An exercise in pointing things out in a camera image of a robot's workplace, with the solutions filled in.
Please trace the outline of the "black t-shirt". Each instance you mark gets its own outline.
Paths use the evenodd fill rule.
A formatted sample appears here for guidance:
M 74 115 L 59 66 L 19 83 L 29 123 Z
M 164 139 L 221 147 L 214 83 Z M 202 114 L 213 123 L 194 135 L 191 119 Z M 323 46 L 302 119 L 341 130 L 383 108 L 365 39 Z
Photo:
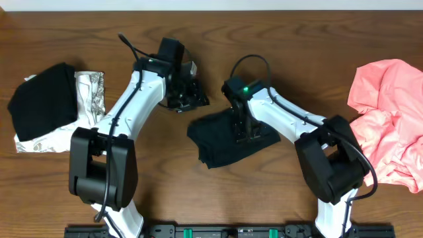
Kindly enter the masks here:
M 280 141 L 279 133 L 264 125 L 257 138 L 238 142 L 233 129 L 235 115 L 228 108 L 190 123 L 187 136 L 197 145 L 198 159 L 209 169 L 224 167 Z

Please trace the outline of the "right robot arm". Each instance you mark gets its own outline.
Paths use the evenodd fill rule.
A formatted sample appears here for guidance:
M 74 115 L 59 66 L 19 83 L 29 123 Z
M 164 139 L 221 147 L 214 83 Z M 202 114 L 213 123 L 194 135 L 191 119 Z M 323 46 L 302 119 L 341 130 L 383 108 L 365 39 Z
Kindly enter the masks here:
M 226 80 L 222 93 L 231 103 L 238 145 L 262 142 L 278 132 L 295 146 L 303 178 L 318 199 L 315 227 L 323 237 L 351 233 L 351 206 L 371 163 L 363 155 L 347 120 L 311 114 L 256 81 Z

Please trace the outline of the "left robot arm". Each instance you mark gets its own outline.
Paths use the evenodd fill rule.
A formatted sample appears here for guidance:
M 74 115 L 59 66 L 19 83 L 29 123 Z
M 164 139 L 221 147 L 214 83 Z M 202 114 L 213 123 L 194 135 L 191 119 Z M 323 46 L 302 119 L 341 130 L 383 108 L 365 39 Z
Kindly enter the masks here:
M 92 225 L 70 225 L 65 237 L 141 237 L 144 218 L 133 197 L 138 171 L 135 141 L 156 106 L 177 113 L 209 103 L 186 49 L 163 38 L 156 54 L 146 54 L 119 35 L 135 56 L 130 82 L 109 113 L 93 128 L 71 136 L 69 191 L 91 205 Z

